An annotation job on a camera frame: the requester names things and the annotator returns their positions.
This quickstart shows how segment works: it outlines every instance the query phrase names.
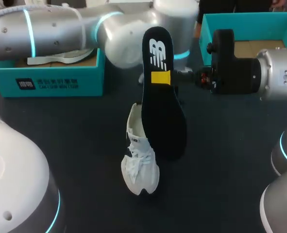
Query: wire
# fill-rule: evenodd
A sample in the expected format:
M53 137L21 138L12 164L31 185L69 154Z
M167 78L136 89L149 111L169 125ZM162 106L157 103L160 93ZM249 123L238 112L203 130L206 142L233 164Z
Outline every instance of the wire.
M0 10L0 16L4 16L6 14L12 13L12 12L18 12L18 11L23 11L23 10L33 10L33 9L68 9L63 6L56 6L56 5L21 5L21 6L13 6L13 7L8 7Z

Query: teal box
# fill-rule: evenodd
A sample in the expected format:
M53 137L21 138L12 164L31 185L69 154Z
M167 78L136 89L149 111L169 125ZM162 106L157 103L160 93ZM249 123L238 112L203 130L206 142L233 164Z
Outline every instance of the teal box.
M287 12L207 14L200 37L205 65L211 64L206 49L217 29L233 29L235 41L282 40L287 48Z
M95 66L16 68L0 62L3 97L102 96L105 56L98 49Z

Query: cardboard box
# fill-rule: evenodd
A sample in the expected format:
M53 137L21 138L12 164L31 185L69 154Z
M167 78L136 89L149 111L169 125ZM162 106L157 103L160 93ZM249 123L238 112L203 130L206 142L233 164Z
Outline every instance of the cardboard box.
M234 54L238 58L255 58L262 49L284 48L282 40L235 41Z
M25 60L0 62L3 97L102 96L105 56L75 64L50 63L29 66Z
M211 54L206 49L217 29L232 29L236 54L246 54L247 57L254 57L260 48L287 48L287 12L207 14L203 18L200 36L205 65L211 64Z

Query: robotic arm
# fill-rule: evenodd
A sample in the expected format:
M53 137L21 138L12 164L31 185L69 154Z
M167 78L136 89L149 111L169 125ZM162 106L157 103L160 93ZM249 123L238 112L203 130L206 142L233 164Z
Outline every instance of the robotic arm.
M130 68L142 62L143 34L153 26L166 28L177 58L185 58L197 11L194 0L155 0L150 10L133 15L113 4L6 8L0 11L0 61L101 48L112 64Z
M216 30L204 67L195 83L215 94L258 93L263 100L287 100L287 49L261 50L256 58L234 56L232 30Z

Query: new balance logo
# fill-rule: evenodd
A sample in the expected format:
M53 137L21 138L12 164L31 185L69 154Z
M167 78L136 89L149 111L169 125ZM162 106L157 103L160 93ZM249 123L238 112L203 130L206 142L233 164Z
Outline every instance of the new balance logo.
M163 60L166 59L166 50L165 45L162 41L156 41L154 39L150 40L150 53L153 54L151 59L151 64L155 65L156 67L167 71L166 63Z

